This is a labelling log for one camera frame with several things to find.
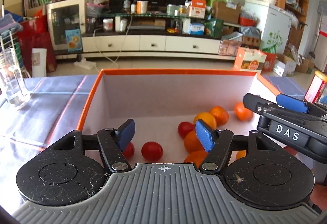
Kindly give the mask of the red cherry tomato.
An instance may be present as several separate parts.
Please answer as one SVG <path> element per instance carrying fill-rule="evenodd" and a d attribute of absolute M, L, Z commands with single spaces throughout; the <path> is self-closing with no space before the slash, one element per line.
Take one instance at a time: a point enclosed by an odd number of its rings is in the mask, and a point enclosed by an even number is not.
<path fill-rule="evenodd" d="M 162 158 L 164 150 L 157 142 L 149 141 L 143 145 L 141 154 L 145 160 L 157 162 Z"/>
<path fill-rule="evenodd" d="M 127 159 L 130 160 L 135 153 L 135 148 L 134 148 L 134 144 L 132 142 L 130 142 L 126 149 L 122 152 L 123 156 Z"/>
<path fill-rule="evenodd" d="M 190 122 L 181 122 L 177 127 L 177 132 L 182 139 L 184 139 L 188 133 L 194 130 L 195 126 Z"/>

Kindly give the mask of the small orange mandarin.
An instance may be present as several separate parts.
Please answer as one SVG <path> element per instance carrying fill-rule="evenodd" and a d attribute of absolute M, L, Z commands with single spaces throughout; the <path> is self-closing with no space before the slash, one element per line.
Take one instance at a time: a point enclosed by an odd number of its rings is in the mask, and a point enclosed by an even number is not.
<path fill-rule="evenodd" d="M 239 159 L 244 158 L 246 156 L 247 156 L 247 151 L 246 150 L 240 150 L 236 154 L 236 160 L 239 160 Z"/>
<path fill-rule="evenodd" d="M 184 160 L 185 163 L 194 163 L 196 168 L 199 168 L 203 163 L 208 153 L 205 150 L 198 150 L 190 153 Z"/>
<path fill-rule="evenodd" d="M 229 121 L 228 111 L 223 107 L 215 106 L 210 109 L 209 113 L 215 117 L 217 126 L 222 126 Z"/>
<path fill-rule="evenodd" d="M 251 110 L 247 109 L 241 101 L 234 106 L 234 112 L 237 118 L 242 122 L 251 121 L 254 114 Z"/>
<path fill-rule="evenodd" d="M 203 120 L 211 129 L 216 129 L 217 127 L 215 117 L 208 112 L 198 113 L 193 119 L 193 124 L 196 124 L 198 120 Z"/>

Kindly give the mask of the large orange fruit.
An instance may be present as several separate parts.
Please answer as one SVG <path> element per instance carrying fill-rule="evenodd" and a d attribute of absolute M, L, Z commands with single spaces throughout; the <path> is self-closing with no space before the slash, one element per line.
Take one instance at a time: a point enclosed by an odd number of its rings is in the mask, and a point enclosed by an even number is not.
<path fill-rule="evenodd" d="M 189 132 L 184 138 L 184 147 L 189 154 L 195 151 L 204 150 L 194 130 Z"/>

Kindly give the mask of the red snack canister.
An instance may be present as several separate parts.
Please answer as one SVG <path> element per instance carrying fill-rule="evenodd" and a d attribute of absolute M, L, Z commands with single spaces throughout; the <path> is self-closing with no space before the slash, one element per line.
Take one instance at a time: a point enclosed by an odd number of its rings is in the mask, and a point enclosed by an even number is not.
<path fill-rule="evenodd" d="M 321 101 L 322 104 L 322 97 L 326 95 L 326 75 L 321 71 L 315 71 L 314 77 L 311 81 L 311 84 L 304 96 L 304 100 L 310 103 L 319 103 Z"/>

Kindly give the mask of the fruit printed carton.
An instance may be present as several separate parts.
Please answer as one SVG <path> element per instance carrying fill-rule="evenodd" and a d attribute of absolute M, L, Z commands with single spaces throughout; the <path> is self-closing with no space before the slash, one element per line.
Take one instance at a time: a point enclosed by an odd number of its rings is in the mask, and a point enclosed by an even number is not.
<path fill-rule="evenodd" d="M 257 71 L 261 72 L 267 55 L 255 49 L 240 47 L 236 54 L 233 69 L 238 71 Z"/>

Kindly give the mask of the orange cardboard box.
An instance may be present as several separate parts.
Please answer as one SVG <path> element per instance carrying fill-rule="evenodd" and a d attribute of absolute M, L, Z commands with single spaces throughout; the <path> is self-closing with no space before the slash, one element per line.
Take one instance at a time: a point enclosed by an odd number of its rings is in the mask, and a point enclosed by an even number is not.
<path fill-rule="evenodd" d="M 226 129 L 237 135 L 255 130 L 259 117 L 239 121 L 234 106 L 245 94 L 275 101 L 277 88 L 255 72 L 210 69 L 103 69 L 96 78 L 80 116 L 78 129 L 96 134 L 118 128 L 133 119 L 135 154 L 130 164 L 143 162 L 142 146 L 148 141 L 163 148 L 163 163 L 183 162 L 187 151 L 177 133 L 181 122 L 215 106 L 230 115 Z"/>

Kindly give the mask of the blue plaid tablecloth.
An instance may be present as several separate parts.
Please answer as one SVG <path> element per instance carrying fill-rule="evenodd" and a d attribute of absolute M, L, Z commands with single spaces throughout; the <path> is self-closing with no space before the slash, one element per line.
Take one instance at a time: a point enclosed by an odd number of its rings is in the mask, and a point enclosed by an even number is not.
<path fill-rule="evenodd" d="M 27 79 L 20 110 L 1 103 L 1 209 L 18 223 L 313 223 L 311 170 L 255 130 L 234 134 L 223 174 L 161 159 L 110 172 L 78 129 L 97 77 Z M 247 156 L 236 160 L 246 150 Z"/>

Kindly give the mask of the white small refrigerator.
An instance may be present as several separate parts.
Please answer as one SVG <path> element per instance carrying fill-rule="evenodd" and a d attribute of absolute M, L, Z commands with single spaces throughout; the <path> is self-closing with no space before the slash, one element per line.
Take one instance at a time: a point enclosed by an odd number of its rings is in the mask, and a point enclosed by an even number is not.
<path fill-rule="evenodd" d="M 244 7 L 257 18 L 256 28 L 261 31 L 259 49 L 283 54 L 291 28 L 291 14 L 271 3 L 245 0 Z"/>

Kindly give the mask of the white power strip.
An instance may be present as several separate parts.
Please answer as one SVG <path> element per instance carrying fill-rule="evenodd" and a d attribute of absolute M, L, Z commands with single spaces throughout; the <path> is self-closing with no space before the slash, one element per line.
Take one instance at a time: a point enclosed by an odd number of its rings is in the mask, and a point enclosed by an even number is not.
<path fill-rule="evenodd" d="M 96 62 L 87 61 L 85 59 L 81 60 L 80 62 L 76 61 L 74 62 L 74 65 L 79 68 L 92 70 L 96 68 Z"/>

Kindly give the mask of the white TV cabinet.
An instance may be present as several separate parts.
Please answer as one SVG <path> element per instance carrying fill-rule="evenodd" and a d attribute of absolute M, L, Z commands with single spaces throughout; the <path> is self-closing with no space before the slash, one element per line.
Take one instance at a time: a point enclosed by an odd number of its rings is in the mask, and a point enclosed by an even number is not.
<path fill-rule="evenodd" d="M 85 57 L 164 57 L 233 61 L 218 53 L 220 41 L 176 35 L 87 35 L 82 38 Z"/>

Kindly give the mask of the glass mug with water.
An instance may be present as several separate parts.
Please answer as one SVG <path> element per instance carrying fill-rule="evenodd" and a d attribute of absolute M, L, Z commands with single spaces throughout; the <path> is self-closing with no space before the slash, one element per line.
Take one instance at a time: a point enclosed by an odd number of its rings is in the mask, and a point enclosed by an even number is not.
<path fill-rule="evenodd" d="M 1 91 L 16 109 L 24 107 L 30 100 L 14 48 L 1 52 Z"/>

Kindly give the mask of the white glass door cabinet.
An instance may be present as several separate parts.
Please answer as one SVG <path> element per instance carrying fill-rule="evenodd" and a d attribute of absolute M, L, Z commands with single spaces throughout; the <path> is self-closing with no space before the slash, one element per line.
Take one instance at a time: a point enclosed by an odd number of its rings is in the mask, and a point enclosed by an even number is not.
<path fill-rule="evenodd" d="M 55 55 L 68 54 L 65 31 L 85 32 L 86 3 L 89 0 L 61 0 L 47 4 L 47 21 Z"/>

